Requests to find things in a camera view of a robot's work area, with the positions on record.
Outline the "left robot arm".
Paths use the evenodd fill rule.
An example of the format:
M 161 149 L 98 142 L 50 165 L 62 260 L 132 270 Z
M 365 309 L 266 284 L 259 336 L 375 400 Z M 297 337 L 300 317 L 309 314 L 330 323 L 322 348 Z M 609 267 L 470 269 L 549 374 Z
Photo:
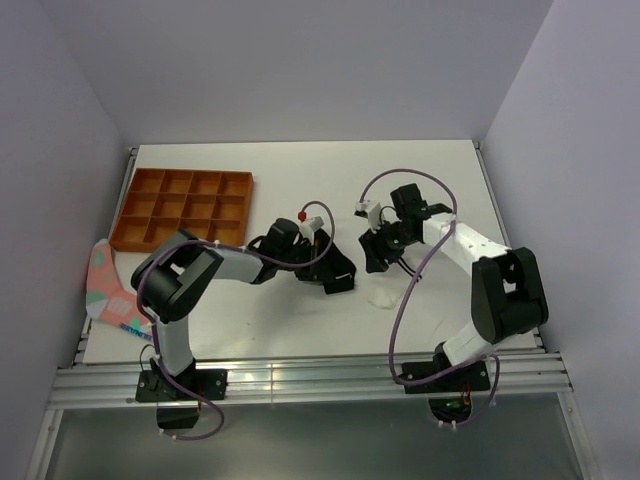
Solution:
M 190 348 L 188 316 L 214 280 L 260 285 L 280 270 L 311 266 L 322 256 L 296 251 L 297 237 L 312 243 L 324 221 L 302 223 L 278 219 L 257 247 L 233 247 L 200 239 L 181 229 L 134 271 L 131 285 L 138 309 L 151 322 L 159 388 L 183 399 L 195 386 L 195 359 Z

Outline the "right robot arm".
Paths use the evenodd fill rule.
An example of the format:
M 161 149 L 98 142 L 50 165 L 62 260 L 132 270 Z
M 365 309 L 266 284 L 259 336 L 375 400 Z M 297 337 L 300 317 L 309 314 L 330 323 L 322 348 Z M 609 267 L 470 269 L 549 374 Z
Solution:
M 391 200 L 395 221 L 385 218 L 378 202 L 356 204 L 355 214 L 368 221 L 359 237 L 366 272 L 383 273 L 401 264 L 405 250 L 420 243 L 431 246 L 429 259 L 441 252 L 471 280 L 471 320 L 441 344 L 444 358 L 432 368 L 435 383 L 452 390 L 466 379 L 470 361 L 548 321 L 537 260 L 526 247 L 509 248 L 460 222 L 456 208 L 427 203 L 415 184 L 394 190 Z

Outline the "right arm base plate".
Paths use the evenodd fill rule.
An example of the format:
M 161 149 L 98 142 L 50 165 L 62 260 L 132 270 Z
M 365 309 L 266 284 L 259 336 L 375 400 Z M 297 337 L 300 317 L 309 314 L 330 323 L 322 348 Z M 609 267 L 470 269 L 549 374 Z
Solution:
M 401 365 L 403 380 L 417 381 L 433 376 L 444 370 L 435 361 L 406 362 Z M 406 394 L 462 393 L 463 391 L 484 392 L 491 389 L 491 381 L 484 362 L 455 370 L 432 382 L 416 386 L 405 386 Z

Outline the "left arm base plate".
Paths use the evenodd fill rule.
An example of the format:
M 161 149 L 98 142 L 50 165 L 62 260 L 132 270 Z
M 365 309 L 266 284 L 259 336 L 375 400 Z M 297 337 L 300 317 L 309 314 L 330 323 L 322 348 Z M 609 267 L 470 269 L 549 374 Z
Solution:
M 139 375 L 135 401 L 166 403 L 193 400 L 186 390 L 210 401 L 223 400 L 227 379 L 226 369 L 196 369 L 173 378 L 173 382 L 158 369 L 145 370 Z

